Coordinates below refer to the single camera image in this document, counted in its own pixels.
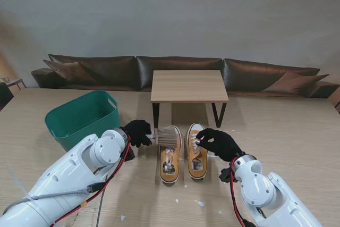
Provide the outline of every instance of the shoe brush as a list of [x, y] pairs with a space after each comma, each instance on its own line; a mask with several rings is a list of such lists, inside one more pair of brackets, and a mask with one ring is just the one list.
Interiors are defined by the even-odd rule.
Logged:
[[147, 137], [154, 139], [159, 146], [177, 147], [177, 133], [174, 127], [155, 129], [154, 133], [155, 134], [147, 135]]

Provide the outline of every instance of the black metal table leg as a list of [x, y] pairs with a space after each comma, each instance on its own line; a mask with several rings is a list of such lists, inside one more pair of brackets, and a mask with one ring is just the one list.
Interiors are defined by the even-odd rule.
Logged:
[[154, 114], [154, 128], [158, 128], [158, 118], [159, 118], [159, 103], [152, 104], [152, 111]]
[[211, 105], [212, 105], [212, 108], [213, 108], [212, 111], [214, 112], [216, 127], [220, 128], [221, 124], [222, 124], [223, 115], [224, 115], [224, 111], [225, 111], [225, 107], [226, 107], [227, 103], [222, 104], [221, 113], [219, 114], [219, 117], [217, 115], [215, 103], [212, 103]]

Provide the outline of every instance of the green plastic basket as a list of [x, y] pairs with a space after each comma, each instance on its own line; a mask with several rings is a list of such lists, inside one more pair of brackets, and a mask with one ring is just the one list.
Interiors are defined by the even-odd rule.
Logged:
[[45, 117], [51, 135], [68, 152], [84, 137], [120, 127], [117, 102], [95, 90], [51, 110]]

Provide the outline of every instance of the red cable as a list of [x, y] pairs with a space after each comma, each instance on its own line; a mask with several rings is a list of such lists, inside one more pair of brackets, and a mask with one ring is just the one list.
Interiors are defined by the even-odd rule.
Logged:
[[[126, 150], [126, 152], [125, 152], [123, 161], [122, 161], [122, 163], [118, 166], [118, 168], [116, 169], [116, 173], [115, 173], [113, 176], [116, 176], [117, 173], [118, 173], [118, 171], [119, 171], [119, 169], [123, 166], [123, 163], [125, 162], [125, 159], [126, 159], [126, 157], [127, 157], [127, 155], [128, 155], [129, 149], [130, 149], [130, 143], [128, 143], [127, 147], [128, 147], [128, 148], [127, 148], [127, 150]], [[91, 201], [94, 200], [99, 194], [101, 194], [102, 191], [104, 191], [104, 189], [107, 187], [107, 185], [108, 185], [108, 183], [109, 183], [110, 181], [111, 181], [111, 180], [109, 180], [109, 181], [105, 184], [105, 186], [104, 186], [100, 191], [98, 191], [95, 195], [93, 195], [91, 198], [87, 199], [87, 200], [86, 200], [86, 204], [89, 203], [89, 202], [91, 202]], [[79, 205], [78, 207], [74, 208], [73, 210], [69, 211], [68, 213], [66, 213], [65, 215], [63, 215], [62, 217], [60, 217], [60, 218], [59, 218], [57, 221], [55, 221], [55, 222], [57, 223], [57, 222], [61, 221], [62, 219], [66, 218], [67, 216], [69, 216], [69, 215], [73, 214], [74, 212], [76, 212], [77, 210], [79, 210], [81, 207], [82, 207], [82, 206]]]
[[240, 224], [242, 225], [242, 227], [245, 227], [243, 222], [242, 222], [242, 219], [239, 215], [239, 210], [237, 209], [237, 205], [236, 205], [236, 200], [235, 200], [235, 194], [234, 194], [234, 183], [233, 183], [233, 166], [234, 166], [234, 162], [236, 161], [237, 157], [235, 157], [233, 160], [232, 160], [232, 163], [231, 163], [231, 171], [230, 171], [230, 185], [231, 185], [231, 192], [232, 192], [232, 197], [234, 198], [233, 199], [233, 205], [234, 205], [234, 212], [235, 212], [235, 215], [237, 217], [237, 219], [239, 220]]

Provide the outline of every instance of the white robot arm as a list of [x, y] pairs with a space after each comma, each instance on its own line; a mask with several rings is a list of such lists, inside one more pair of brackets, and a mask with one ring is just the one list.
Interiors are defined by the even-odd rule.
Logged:
[[[104, 182], [128, 145], [121, 129], [107, 130], [82, 139], [49, 167], [30, 190], [30, 197], [87, 189]], [[30, 200], [12, 207], [0, 218], [0, 227], [50, 227], [57, 219], [80, 205], [89, 193]]]
[[[241, 181], [243, 202], [258, 227], [322, 227], [279, 175], [262, 175], [262, 164], [254, 156], [236, 159], [232, 172]], [[265, 218], [258, 208], [276, 211]]]

